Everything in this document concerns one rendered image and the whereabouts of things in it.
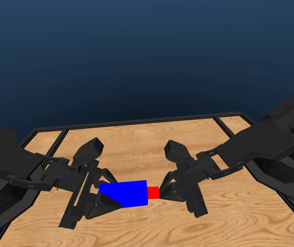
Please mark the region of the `thin red peg bar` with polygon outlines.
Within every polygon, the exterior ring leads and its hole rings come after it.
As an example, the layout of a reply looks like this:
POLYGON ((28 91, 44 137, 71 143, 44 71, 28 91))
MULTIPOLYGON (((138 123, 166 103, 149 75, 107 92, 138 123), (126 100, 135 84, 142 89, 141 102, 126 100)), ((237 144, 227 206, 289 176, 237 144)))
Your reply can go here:
POLYGON ((160 198, 160 191, 159 187, 147 187, 148 191, 148 199, 159 199, 160 198))

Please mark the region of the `blue hollow socket block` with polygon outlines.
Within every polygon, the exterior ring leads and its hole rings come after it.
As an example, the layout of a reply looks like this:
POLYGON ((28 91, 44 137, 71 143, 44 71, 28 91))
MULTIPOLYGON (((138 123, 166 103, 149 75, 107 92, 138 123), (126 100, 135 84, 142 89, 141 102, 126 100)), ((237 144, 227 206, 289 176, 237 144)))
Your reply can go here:
POLYGON ((122 205, 122 208, 148 205, 146 180, 101 184, 98 192, 122 205))

